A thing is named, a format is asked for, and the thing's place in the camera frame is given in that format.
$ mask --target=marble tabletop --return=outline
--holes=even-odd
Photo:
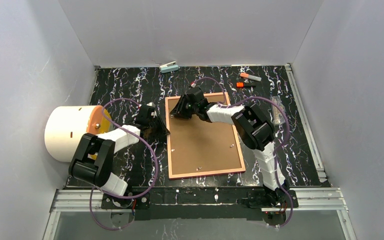
[[[237,82],[244,79],[242,72],[259,76],[261,82],[256,87],[236,88]],[[93,87],[91,105],[104,105],[116,98],[130,98],[141,104],[154,102],[165,122],[165,97],[180,96],[190,83],[202,77],[211,77],[220,82],[228,93],[230,102],[237,103],[250,96],[270,98],[279,96],[285,106],[291,130],[290,142],[278,152],[282,173],[291,186],[320,186],[319,177],[311,155],[303,124],[299,116],[287,73],[284,66],[207,66],[180,67],[178,71],[160,73],[158,67],[135,68],[100,68]],[[199,83],[204,93],[221,92],[218,84],[211,80]],[[263,112],[272,118],[272,107],[259,102]],[[120,102],[108,107],[114,121],[122,125],[133,120],[136,108],[128,102]],[[275,126],[275,145],[280,144],[284,129]],[[258,163],[251,150],[241,144],[246,166],[244,173],[231,173],[216,176],[192,177],[169,180],[167,138],[162,137],[149,142],[158,157],[159,171],[157,187],[221,187],[221,186],[262,186],[263,179]],[[112,171],[124,178],[130,186],[146,187],[155,176],[151,153],[146,147],[137,143],[119,151],[113,161]],[[87,187],[87,183],[69,177],[67,187]]]

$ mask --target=corkboard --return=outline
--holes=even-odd
[[[209,102],[223,102],[223,94],[204,94]],[[170,117],[179,96],[165,98],[168,149],[168,178],[179,179],[245,172],[244,158],[235,126]]]

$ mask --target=wooden frame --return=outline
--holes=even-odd
[[[221,92],[215,92],[215,93],[206,93],[204,94],[205,97],[208,96],[218,96],[222,95]],[[227,92],[225,92],[227,104],[230,105],[230,100]],[[169,111],[169,100],[172,99],[180,99],[180,96],[168,96],[165,98],[165,123],[167,126],[167,129],[170,130],[170,111]],[[168,152],[168,178],[169,179],[180,179],[180,178],[191,178],[191,177],[201,177],[201,176],[213,176],[213,175],[220,175],[220,174],[229,174],[229,173],[243,173],[245,172],[245,163],[244,163],[244,157],[242,155],[241,146],[239,143],[238,133],[236,131],[236,128],[234,125],[232,125],[233,130],[233,136],[235,140],[235,145],[237,148],[237,152],[239,155],[239,162],[240,162],[240,168],[232,168],[232,169],[223,169],[223,170],[213,170],[213,171],[202,171],[202,172],[193,172],[193,173],[183,173],[183,174],[173,174],[172,169],[172,152],[171,152],[171,142],[170,142],[170,135],[167,136],[167,152]]]

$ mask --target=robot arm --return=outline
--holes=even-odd
[[[141,137],[169,134],[161,117],[155,111],[153,103],[142,105],[135,121],[132,124],[123,125],[122,128]],[[138,138],[127,134],[122,129],[98,135],[85,133],[71,160],[68,173],[104,191],[123,196],[128,184],[111,172],[114,154],[138,142]],[[91,156],[95,154],[97,155],[94,160]]]
[[[277,191],[275,175],[274,136],[275,128],[256,104],[227,108],[215,102],[208,102],[199,87],[190,88],[170,112],[177,118],[190,119],[193,114],[203,121],[220,122],[235,125],[243,143],[250,148],[261,169],[263,184],[272,191]],[[277,168],[279,182],[285,177]]]

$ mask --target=marker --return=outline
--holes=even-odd
[[[245,73],[245,72],[241,72],[239,76],[241,76],[242,78],[251,79],[254,81],[261,82],[261,77],[249,75],[248,73]]]
[[[256,87],[257,85],[254,83],[249,83],[249,82],[237,82],[236,87],[237,88],[252,88]]]

